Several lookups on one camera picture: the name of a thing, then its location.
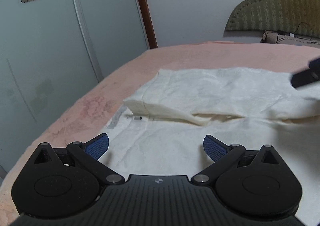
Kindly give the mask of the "brown wooden door frame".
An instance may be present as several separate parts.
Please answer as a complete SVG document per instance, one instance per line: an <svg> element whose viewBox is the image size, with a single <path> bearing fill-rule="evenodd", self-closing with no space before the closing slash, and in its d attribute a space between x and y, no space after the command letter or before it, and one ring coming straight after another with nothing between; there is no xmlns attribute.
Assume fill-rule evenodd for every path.
<svg viewBox="0 0 320 226"><path fill-rule="evenodd" d="M140 12L142 15L142 20L143 20L146 36L148 39L149 47L150 49L155 49L158 47L158 44L157 44L154 29L153 29L148 2L147 0L138 0L138 4L139 4Z"/></svg>

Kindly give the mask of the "olive upholstered headboard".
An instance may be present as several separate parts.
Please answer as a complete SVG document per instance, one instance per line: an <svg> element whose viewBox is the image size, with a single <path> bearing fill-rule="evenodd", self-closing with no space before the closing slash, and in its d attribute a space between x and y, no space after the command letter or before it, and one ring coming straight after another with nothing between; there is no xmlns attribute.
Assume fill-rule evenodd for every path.
<svg viewBox="0 0 320 226"><path fill-rule="evenodd" d="M225 31L282 31L319 38L319 0L244 0Z"/></svg>

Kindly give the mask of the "beige pillow at headboard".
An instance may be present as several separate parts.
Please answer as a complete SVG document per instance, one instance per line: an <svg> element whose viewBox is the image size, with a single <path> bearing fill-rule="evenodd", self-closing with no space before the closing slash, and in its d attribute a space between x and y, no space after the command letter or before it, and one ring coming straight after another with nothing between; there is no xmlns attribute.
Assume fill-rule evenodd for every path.
<svg viewBox="0 0 320 226"><path fill-rule="evenodd" d="M319 38L313 38L309 36L295 35L293 33L285 32L274 32L274 31L264 31L261 43L269 44L287 44L287 45L296 45L296 46L307 46L318 48Z"/></svg>

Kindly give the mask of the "white textured pants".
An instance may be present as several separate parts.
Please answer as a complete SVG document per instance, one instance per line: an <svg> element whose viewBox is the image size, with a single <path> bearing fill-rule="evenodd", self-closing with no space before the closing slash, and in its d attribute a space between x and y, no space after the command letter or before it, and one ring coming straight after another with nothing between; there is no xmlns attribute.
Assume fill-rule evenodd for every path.
<svg viewBox="0 0 320 226"><path fill-rule="evenodd" d="M160 70L104 127L100 161L123 175L193 175L210 164L203 138L276 148L299 176L319 176L319 86L294 89L263 69Z"/></svg>

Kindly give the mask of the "pink floral bed blanket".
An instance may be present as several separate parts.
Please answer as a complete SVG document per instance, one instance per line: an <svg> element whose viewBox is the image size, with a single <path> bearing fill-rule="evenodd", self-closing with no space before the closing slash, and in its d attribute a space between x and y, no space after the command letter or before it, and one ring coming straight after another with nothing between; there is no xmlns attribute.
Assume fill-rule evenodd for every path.
<svg viewBox="0 0 320 226"><path fill-rule="evenodd" d="M229 41L147 50L104 78L25 149L1 185L1 225L9 225L18 217L11 199L11 188L40 142L46 141L62 147L73 139L96 136L123 100L151 80L160 69L249 67L289 73L305 67L308 61L318 57L319 49L306 45Z"/></svg>

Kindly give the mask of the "white sliding wardrobe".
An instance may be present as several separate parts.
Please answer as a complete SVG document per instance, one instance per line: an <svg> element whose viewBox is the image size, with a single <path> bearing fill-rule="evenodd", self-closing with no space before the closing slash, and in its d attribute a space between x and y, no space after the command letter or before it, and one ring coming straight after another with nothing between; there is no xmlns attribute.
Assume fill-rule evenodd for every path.
<svg viewBox="0 0 320 226"><path fill-rule="evenodd" d="M1 0L1 177L77 99L147 48L136 0Z"/></svg>

